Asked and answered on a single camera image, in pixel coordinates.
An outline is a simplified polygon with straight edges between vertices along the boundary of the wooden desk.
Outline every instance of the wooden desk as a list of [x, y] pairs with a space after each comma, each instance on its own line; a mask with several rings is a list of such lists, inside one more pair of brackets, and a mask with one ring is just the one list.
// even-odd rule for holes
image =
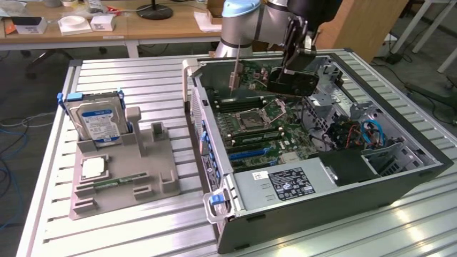
[[[148, 0], [104, 1], [106, 5], [119, 9], [136, 9], [150, 3]], [[42, 35], [19, 35], [18, 32], [0, 38], [0, 50], [62, 49], [80, 47], [127, 46], [131, 58], [138, 58], [138, 46], [156, 43], [191, 43], [219, 41], [220, 33], [200, 31], [194, 12], [203, 11], [192, 6], [206, 8], [204, 4], [186, 3], [186, 5], [166, 2], [174, 9], [171, 19], [155, 21], [140, 18], [135, 12], [115, 18], [116, 28], [112, 32], [91, 32], [71, 36], [62, 36], [58, 20], [62, 13], [71, 12], [71, 7], [48, 8], [42, 2], [30, 2], [27, 9], [35, 16], [44, 17], [48, 24]]]
[[[204, 12], [204, 4], [188, 2], [186, 4], [171, 1], [158, 1], [174, 9], [174, 16], [166, 20], [148, 20], [139, 15], [128, 17], [128, 38], [130, 39], [163, 39], [176, 37], [220, 37], [220, 33], [204, 33], [199, 29], [198, 22], [194, 18], [194, 12]], [[151, 0], [130, 0], [127, 8], [136, 9], [139, 6], [151, 4]]]

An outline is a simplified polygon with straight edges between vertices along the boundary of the white box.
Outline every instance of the white box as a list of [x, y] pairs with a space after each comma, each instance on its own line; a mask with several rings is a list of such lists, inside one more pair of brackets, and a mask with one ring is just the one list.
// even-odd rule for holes
[[375, 57], [387, 57], [389, 55], [389, 51], [393, 48], [396, 43], [397, 43], [397, 38], [393, 35], [388, 34], [385, 36], [385, 39], [384, 39], [383, 45], [380, 47], [379, 53], [376, 54]]
[[91, 25], [88, 24], [88, 21], [86, 21], [78, 27], [66, 26], [66, 25], [63, 25], [63, 23], [60, 21], [58, 23], [59, 23], [60, 33], [63, 34], [63, 36], [92, 32]]
[[112, 15], [95, 16], [91, 21], [94, 31], [114, 31], [116, 22]]
[[12, 17], [12, 21], [20, 34], [43, 34], [48, 26], [44, 17]]

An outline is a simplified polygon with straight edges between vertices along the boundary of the black lamp base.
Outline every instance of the black lamp base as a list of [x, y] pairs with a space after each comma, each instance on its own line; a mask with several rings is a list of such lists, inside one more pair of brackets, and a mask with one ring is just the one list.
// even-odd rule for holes
[[152, 9], [152, 6], [150, 4], [142, 5], [136, 11], [138, 15], [142, 18], [150, 19], [150, 20], [164, 20], [168, 19], [171, 16], [174, 16], [174, 10], [167, 7], [166, 5], [156, 4], [156, 10]]

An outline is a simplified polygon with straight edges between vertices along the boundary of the table leg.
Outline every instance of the table leg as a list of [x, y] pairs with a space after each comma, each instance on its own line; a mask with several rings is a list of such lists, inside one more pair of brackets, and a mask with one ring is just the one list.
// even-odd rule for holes
[[425, 3], [423, 4], [423, 7], [420, 8], [420, 10], [419, 10], [419, 12], [417, 12], [417, 14], [416, 14], [416, 16], [415, 16], [412, 22], [411, 22], [409, 25], [408, 25], [408, 28], [405, 29], [405, 31], [404, 31], [404, 33], [401, 34], [401, 37], [400, 37], [397, 43], [396, 43], [395, 46], [393, 46], [393, 49], [392, 49], [392, 52], [393, 52], [393, 53], [399, 52], [399, 50], [400, 50], [400, 48], [401, 48], [401, 45], [403, 45], [403, 43], [405, 42], [405, 40], [407, 40], [409, 34], [412, 33], [412, 31], [413, 31], [413, 29], [415, 29], [417, 23], [420, 22], [420, 20], [421, 20], [424, 14], [425, 14], [425, 12], [427, 12], [427, 10], [429, 9], [431, 4], [432, 4], [432, 1], [431, 1], [431, 0], [425, 0]]
[[451, 56], [448, 57], [448, 59], [444, 61], [444, 63], [441, 64], [440, 68], [437, 69], [437, 71], [440, 73], [444, 73], [445, 69], [448, 69], [451, 63], [456, 60], [457, 58], [457, 48], [455, 50], [455, 52], [452, 52]]
[[127, 51], [128, 51], [128, 57], [130, 58], [139, 58], [138, 54], [138, 40], [128, 40], [126, 41]]
[[448, 13], [451, 12], [452, 8], [455, 7], [457, 1], [452, 1], [448, 5], [448, 7], [444, 9], [444, 11], [437, 16], [433, 24], [431, 25], [429, 29], [427, 30], [421, 40], [416, 44], [416, 47], [413, 48], [413, 53], [417, 53], [421, 50], [421, 47], [424, 46], [425, 42], [428, 41], [433, 31], [439, 27], [440, 23], [443, 22], [444, 18], [447, 17]]

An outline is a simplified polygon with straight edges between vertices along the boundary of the blue hard drive label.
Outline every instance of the blue hard drive label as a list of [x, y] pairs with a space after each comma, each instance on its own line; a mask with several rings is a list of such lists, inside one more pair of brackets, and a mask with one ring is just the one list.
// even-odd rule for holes
[[92, 140], [111, 142], [120, 138], [120, 130], [114, 119], [112, 110], [88, 111], [83, 113], [83, 120]]

